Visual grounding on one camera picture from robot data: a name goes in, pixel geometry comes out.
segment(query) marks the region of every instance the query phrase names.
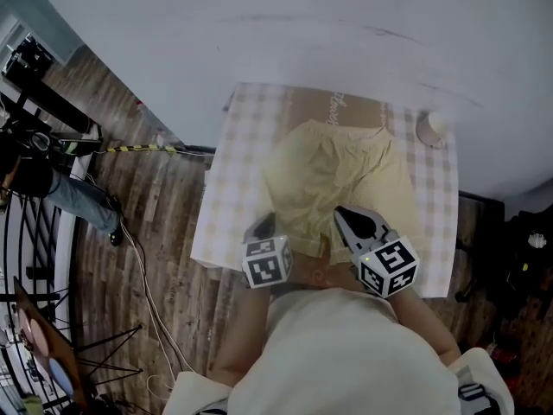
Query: person's arm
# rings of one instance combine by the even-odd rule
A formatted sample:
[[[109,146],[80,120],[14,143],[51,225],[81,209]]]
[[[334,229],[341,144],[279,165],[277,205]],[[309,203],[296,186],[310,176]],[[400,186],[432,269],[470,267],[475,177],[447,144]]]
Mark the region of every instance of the person's arm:
[[[408,287],[388,298],[402,326],[419,334],[446,366],[461,357],[455,338],[432,309]]]
[[[11,170],[9,174],[6,174],[6,176],[3,179],[2,182],[2,189],[0,192],[0,200],[1,204],[5,204],[8,201],[8,189],[11,186],[11,183],[14,181],[14,178],[16,177],[17,170],[19,169],[19,163],[21,162],[21,156],[17,157],[16,164],[14,164],[14,168]]]
[[[207,378],[234,387],[245,377],[263,350],[269,301],[270,287],[243,292]]]

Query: cable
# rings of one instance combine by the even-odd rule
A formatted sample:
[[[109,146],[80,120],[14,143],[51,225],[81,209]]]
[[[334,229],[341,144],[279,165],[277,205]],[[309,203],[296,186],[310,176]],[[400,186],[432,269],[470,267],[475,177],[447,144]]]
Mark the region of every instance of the cable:
[[[149,381],[150,381],[150,379],[152,379],[152,378],[154,378],[154,377],[158,377],[158,376],[159,376],[159,375],[150,375],[150,376],[148,377],[148,379],[146,380],[146,389],[148,389],[148,392],[150,392],[152,395],[154,395],[157,399],[160,399],[161,401],[168,401],[168,398],[162,398],[162,397],[160,397],[159,395],[156,395],[156,394],[153,393],[153,392],[151,391],[151,389],[149,388]],[[169,386],[167,386],[167,385],[165,385],[165,387],[167,387],[167,388],[170,389],[170,390],[173,390],[173,387],[169,387]]]
[[[199,152],[190,152],[189,150],[186,150],[181,148],[175,148],[174,146],[159,146],[158,144],[131,144],[131,145],[122,145],[118,146],[116,148],[108,148],[106,150],[93,150],[92,153],[94,154],[106,154],[106,153],[112,153],[112,152],[133,152],[133,151],[140,151],[140,150],[162,150],[165,152],[168,152],[169,154],[185,154],[189,156],[212,156],[214,155],[214,151],[209,148],[202,148],[197,147],[200,151]]]
[[[88,174],[88,172],[85,171],[85,169],[82,167],[82,165],[80,164],[80,161],[79,159],[76,159],[76,161],[79,162],[79,165],[81,166],[81,168],[83,169],[83,171],[85,172],[86,174],[86,178],[88,178],[91,183],[97,187],[98,189],[102,190],[101,188],[98,187],[98,185],[96,184],[96,182],[94,181],[94,178]],[[115,208],[113,207],[113,205],[111,204],[110,202],[110,197],[107,195],[106,196],[106,200],[107,202],[110,204],[110,207],[112,209],[115,210]],[[137,244],[135,242],[135,240],[133,239],[132,235],[130,234],[130,232],[128,231],[127,227],[124,225],[123,221],[121,220],[120,221],[120,224],[121,224],[121,228],[125,234],[125,236],[127,237],[127,239],[129,240],[130,244],[132,245],[132,248],[134,249],[135,251],[135,254],[137,256],[137,260],[138,260],[138,265],[140,267],[140,271],[142,273],[142,280],[143,280],[143,288],[144,288],[144,294],[146,296],[146,300],[147,300],[147,303],[148,303],[148,311],[149,311],[149,314],[150,314],[150,317],[152,319],[152,322],[154,323],[154,329],[156,331],[156,336],[157,336],[157,339],[161,345],[161,348],[162,348],[162,351],[163,351],[163,354],[165,356],[165,359],[167,360],[167,363],[168,363],[168,366],[169,366],[169,371],[171,372],[171,376],[173,378],[173,382],[175,383],[176,382],[176,378],[175,378],[175,374],[173,373],[173,368],[171,366],[171,361],[170,359],[168,358],[168,355],[167,355],[167,352],[165,350],[165,347],[163,346],[163,342],[162,342],[162,339],[161,337],[159,336],[159,332],[157,330],[157,325],[156,325],[156,322],[157,324],[159,324],[160,326],[160,329],[162,330],[162,334],[165,336],[166,340],[168,341],[169,343],[169,346],[173,349],[173,351],[175,352],[175,356],[177,358],[177,360],[179,361],[179,366],[181,367],[181,370],[182,370],[182,364],[181,364],[181,360],[179,358],[179,356],[182,358],[182,360],[184,361],[184,363],[186,364],[186,366],[192,371],[192,372],[195,372],[194,369],[190,366],[190,364],[188,363],[188,360],[187,358],[184,356],[184,354],[182,353],[181,349],[179,348],[178,344],[176,343],[176,341],[174,340],[174,338],[171,336],[169,330],[167,329],[167,326],[165,326],[165,324],[163,323],[160,315],[159,315],[159,311],[157,310],[157,307],[156,307],[156,304],[154,303],[154,298],[152,297],[152,294],[151,294],[151,290],[149,288],[149,284],[148,284],[148,279],[147,279],[147,276],[146,276],[146,268],[145,268],[145,264],[144,264],[144,261],[143,261],[143,258],[140,254],[140,252],[138,251],[138,248],[137,248]],[[144,260],[146,258],[146,254],[145,254],[145,251],[142,247],[142,245],[140,245],[140,248],[143,252],[143,255],[144,255]]]
[[[123,229],[123,232],[124,234],[127,236],[127,239],[129,239],[130,243],[132,244],[133,248],[135,249],[135,253],[137,254],[138,256],[138,264],[141,268],[141,271],[142,271],[142,274],[143,274],[143,285],[144,285],[144,288],[145,290],[147,291],[147,295],[149,296],[149,299],[152,300],[153,302],[153,297],[151,295],[151,290],[149,288],[149,284],[148,284],[148,279],[146,278],[146,270],[144,269],[144,265],[143,265],[143,261],[142,261],[142,258],[140,257],[140,254],[137,250],[137,246],[134,242],[134,239],[132,238],[132,236],[130,235],[129,231],[127,230],[127,228],[125,227],[124,223],[121,222],[121,227]],[[167,334],[169,340],[171,341],[170,344],[172,344],[173,346],[175,346],[177,352],[179,353],[179,355],[181,356],[182,360],[184,361],[184,364],[187,365],[187,367],[192,371],[192,372],[196,372],[192,366],[190,366],[190,364],[188,363],[188,360],[186,359],[186,357],[184,356],[184,354],[182,354],[182,351],[181,349],[179,348],[178,344],[176,343],[176,341],[173,339],[173,337],[171,336],[170,332],[168,331],[167,327],[165,326],[165,324],[163,323],[160,315],[159,315],[159,312],[157,310],[157,307],[155,305],[152,306],[153,307],[153,310],[155,311],[155,314],[156,314],[156,317],[157,317],[157,320],[160,324],[160,326],[162,327],[162,330],[165,331],[165,333]]]

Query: small white cup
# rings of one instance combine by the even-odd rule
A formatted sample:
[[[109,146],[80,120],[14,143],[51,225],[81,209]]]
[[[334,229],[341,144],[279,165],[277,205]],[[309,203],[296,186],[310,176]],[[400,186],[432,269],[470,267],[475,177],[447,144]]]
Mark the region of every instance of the small white cup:
[[[428,112],[416,123],[416,136],[431,148],[443,149],[448,125],[437,112]]]

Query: black shoe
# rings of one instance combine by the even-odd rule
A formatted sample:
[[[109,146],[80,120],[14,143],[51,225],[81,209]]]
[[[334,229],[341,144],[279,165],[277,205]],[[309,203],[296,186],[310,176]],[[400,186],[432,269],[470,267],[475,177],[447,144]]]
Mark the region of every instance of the black shoe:
[[[112,246],[117,247],[121,244],[121,241],[123,241],[123,228],[121,227],[121,223],[119,223],[118,228],[110,233],[110,243]]]

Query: person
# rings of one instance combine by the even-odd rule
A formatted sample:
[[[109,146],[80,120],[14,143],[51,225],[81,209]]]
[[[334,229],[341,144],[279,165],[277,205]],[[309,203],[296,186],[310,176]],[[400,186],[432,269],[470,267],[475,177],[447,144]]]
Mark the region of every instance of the person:
[[[164,415],[513,415],[481,348],[408,287],[388,300],[339,288],[245,290],[203,377],[180,373]]]
[[[107,233],[113,246],[123,240],[117,201],[105,192],[52,168],[46,158],[27,155],[8,133],[0,133],[0,208],[5,210],[9,191],[35,198],[48,198],[58,208],[85,219],[101,233]]]

